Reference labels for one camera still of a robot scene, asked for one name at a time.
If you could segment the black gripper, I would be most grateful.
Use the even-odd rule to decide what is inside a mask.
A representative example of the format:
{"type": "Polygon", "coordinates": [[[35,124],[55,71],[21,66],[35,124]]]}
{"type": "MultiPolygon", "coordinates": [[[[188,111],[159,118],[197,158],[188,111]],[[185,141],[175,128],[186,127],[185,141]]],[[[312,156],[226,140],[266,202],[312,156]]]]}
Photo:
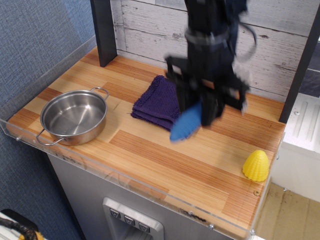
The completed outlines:
{"type": "Polygon", "coordinates": [[[235,70],[236,41],[187,42],[187,56],[168,55],[166,77],[176,85],[180,112],[201,101],[201,125],[210,126],[225,106],[246,111],[250,89],[245,73],[235,70]]]}

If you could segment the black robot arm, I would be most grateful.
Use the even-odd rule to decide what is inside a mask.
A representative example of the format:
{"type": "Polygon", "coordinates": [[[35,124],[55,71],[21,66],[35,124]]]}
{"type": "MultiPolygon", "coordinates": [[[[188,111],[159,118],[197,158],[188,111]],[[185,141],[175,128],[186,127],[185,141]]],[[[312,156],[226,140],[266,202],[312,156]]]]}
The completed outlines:
{"type": "Polygon", "coordinates": [[[187,0],[187,57],[167,56],[166,77],[175,83],[183,113],[196,103],[200,123],[209,126],[226,105],[242,110],[249,85],[233,69],[239,15],[245,0],[187,0]]]}

